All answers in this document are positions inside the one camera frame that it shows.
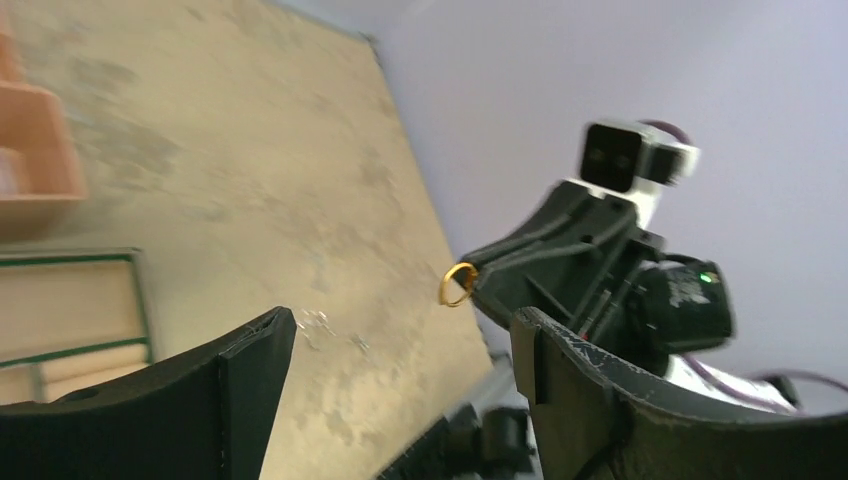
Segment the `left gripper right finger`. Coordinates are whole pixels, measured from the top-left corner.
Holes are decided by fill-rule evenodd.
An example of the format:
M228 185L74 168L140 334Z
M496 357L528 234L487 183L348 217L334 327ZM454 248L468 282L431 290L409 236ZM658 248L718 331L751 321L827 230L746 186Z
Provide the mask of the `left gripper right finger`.
M534 308L510 327L547 479L843 479L845 414L719 401L575 336Z

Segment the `green jewelry box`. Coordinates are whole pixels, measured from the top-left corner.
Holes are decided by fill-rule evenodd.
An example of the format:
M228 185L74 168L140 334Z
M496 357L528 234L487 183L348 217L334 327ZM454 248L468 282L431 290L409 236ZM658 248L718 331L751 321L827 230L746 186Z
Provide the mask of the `green jewelry box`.
M1 256L1 402L49 403L155 362L141 252Z

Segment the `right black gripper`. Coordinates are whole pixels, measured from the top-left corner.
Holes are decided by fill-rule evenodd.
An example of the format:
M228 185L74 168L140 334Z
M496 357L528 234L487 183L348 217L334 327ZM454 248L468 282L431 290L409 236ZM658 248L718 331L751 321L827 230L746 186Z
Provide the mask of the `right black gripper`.
M641 229L618 239L598 284L591 255L559 256L599 247L635 227L635 203L561 182L516 230L461 258L478 269L473 303L504 329L517 310L535 307L624 360L664 371L668 358L640 331L637 303L644 292L640 279L661 258L665 240Z

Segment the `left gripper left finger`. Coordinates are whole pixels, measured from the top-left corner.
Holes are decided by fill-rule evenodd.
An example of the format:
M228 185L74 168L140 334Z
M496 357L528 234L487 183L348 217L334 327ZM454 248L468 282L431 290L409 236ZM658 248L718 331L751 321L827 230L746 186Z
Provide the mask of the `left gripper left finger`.
M276 307L132 374L1 410L5 479L256 479L297 326Z

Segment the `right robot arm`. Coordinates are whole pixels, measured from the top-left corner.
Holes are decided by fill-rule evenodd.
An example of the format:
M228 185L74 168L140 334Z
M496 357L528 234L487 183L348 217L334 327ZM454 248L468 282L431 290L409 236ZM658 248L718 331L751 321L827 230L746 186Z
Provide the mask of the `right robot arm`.
M723 274L712 261L666 252L628 200L561 182L523 225L464 255L450 280L501 327L533 307L678 386L749 408L796 411L777 387L694 359L734 336Z

